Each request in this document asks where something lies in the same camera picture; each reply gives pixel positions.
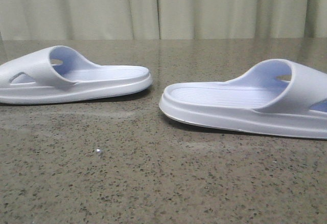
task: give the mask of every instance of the slipper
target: slipper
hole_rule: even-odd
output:
[[[283,80],[285,75],[291,80]],[[327,138],[327,74],[285,59],[263,61],[226,82],[170,85],[159,106],[186,124]]]
[[[107,98],[137,93],[151,83],[145,67],[98,65],[74,49],[54,46],[0,65],[0,102],[45,104]]]

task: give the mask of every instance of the curtain fold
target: curtain fold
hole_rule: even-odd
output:
[[[327,0],[0,0],[3,40],[327,37]]]

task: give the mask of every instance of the beige curtain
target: beige curtain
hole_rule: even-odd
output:
[[[28,39],[327,37],[327,0],[0,0],[0,36]]]

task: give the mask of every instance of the stone surface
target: stone surface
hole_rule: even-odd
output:
[[[67,45],[143,65],[139,94],[0,104],[1,223],[326,223],[327,141],[180,124],[164,88],[225,81],[269,58],[327,72],[327,39],[3,41],[0,63]]]

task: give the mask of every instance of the slide sandal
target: slide sandal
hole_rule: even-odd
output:
[[[0,65],[0,102],[45,104],[107,98],[137,93],[151,83],[145,67],[98,65],[74,49],[54,46]]]
[[[291,80],[283,80],[285,75]],[[327,74],[285,59],[263,61],[226,82],[172,84],[159,106],[186,124],[327,138]]]

